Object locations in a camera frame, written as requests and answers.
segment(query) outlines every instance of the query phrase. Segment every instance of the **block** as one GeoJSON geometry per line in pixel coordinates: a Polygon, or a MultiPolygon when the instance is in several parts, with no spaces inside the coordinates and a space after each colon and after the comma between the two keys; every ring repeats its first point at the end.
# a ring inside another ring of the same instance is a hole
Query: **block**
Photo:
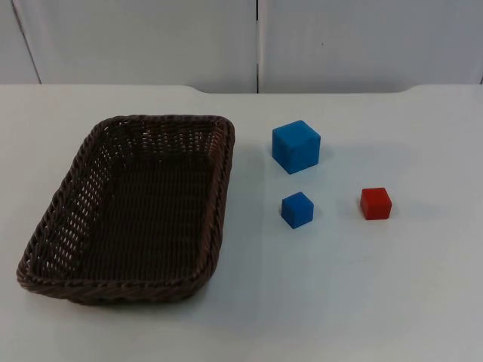
{"type": "Polygon", "coordinates": [[[388,219],[392,202],[384,187],[362,189],[361,209],[366,220],[388,219]]]}
{"type": "Polygon", "coordinates": [[[289,173],[318,163],[320,135],[304,121],[296,121],[272,131],[272,157],[289,173]]]}
{"type": "Polygon", "coordinates": [[[302,192],[298,192],[281,201],[281,217],[296,229],[313,220],[314,204],[302,192]]]}

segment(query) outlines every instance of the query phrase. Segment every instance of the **basket rim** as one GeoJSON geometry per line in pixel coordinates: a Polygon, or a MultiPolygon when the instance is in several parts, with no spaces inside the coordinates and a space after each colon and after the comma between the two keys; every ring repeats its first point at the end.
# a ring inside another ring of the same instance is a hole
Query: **basket rim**
{"type": "Polygon", "coordinates": [[[213,253],[213,242],[215,228],[213,227],[213,221],[216,217],[215,213],[220,209],[220,202],[223,198],[223,185],[226,184],[226,178],[229,178],[229,173],[227,174],[227,167],[231,165],[233,145],[235,142],[235,129],[233,124],[227,118],[220,115],[118,115],[105,119],[97,123],[91,132],[85,137],[84,142],[79,148],[72,164],[67,172],[67,175],[63,178],[57,191],[52,197],[47,210],[41,218],[41,221],[35,228],[32,237],[27,244],[25,251],[23,252],[22,258],[17,267],[17,281],[22,285],[22,287],[32,290],[36,289],[37,286],[43,287],[53,287],[59,289],[65,288],[109,288],[109,287],[142,287],[142,288],[160,288],[160,287],[178,287],[183,285],[183,283],[198,280],[205,272],[208,267],[209,256],[213,253]],[[225,147],[222,150],[222,166],[218,167],[218,173],[220,174],[220,181],[218,184],[216,205],[214,208],[213,215],[211,215],[211,221],[209,222],[210,235],[208,238],[209,251],[205,260],[202,263],[201,268],[197,268],[192,275],[184,278],[170,279],[170,280],[137,280],[137,279],[122,279],[122,280],[92,280],[92,279],[62,279],[62,278],[46,278],[37,275],[33,269],[32,259],[35,258],[36,248],[39,246],[39,240],[42,239],[45,229],[52,230],[52,225],[57,221],[57,218],[62,215],[62,213],[55,213],[55,210],[62,207],[69,198],[70,192],[75,188],[76,183],[80,180],[80,173],[85,169],[85,164],[88,158],[91,156],[91,151],[97,146],[97,141],[101,136],[102,131],[106,128],[115,124],[116,122],[136,122],[136,121],[160,121],[168,118],[178,118],[189,119],[196,121],[206,121],[206,122],[217,122],[218,127],[223,127],[226,131],[225,135],[227,137],[227,142],[225,142],[225,147]]]}

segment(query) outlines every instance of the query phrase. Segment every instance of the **basket bottom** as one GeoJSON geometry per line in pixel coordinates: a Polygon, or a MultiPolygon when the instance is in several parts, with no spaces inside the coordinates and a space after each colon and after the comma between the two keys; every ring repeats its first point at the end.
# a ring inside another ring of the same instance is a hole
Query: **basket bottom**
{"type": "Polygon", "coordinates": [[[201,157],[121,167],[75,278],[167,281],[192,275],[211,177],[212,164],[201,157]]]}

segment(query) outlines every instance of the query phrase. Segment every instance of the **small blue cube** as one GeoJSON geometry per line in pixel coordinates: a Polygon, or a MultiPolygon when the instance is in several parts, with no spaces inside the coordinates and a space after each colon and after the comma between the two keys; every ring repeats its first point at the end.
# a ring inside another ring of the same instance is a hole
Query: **small blue cube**
{"type": "Polygon", "coordinates": [[[298,192],[281,201],[281,217],[296,229],[314,219],[314,204],[302,192],[298,192]]]}
{"type": "Polygon", "coordinates": [[[272,157],[289,173],[318,163],[320,135],[304,121],[296,121],[272,131],[272,157]]]}

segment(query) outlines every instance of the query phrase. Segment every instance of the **brown wicker basket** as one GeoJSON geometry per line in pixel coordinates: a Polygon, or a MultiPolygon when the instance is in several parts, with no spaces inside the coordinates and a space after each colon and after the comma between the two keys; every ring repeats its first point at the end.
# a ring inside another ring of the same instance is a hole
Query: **brown wicker basket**
{"type": "Polygon", "coordinates": [[[30,239],[17,280],[87,304],[191,296],[217,266],[234,142],[219,116],[100,122],[30,239]]]}

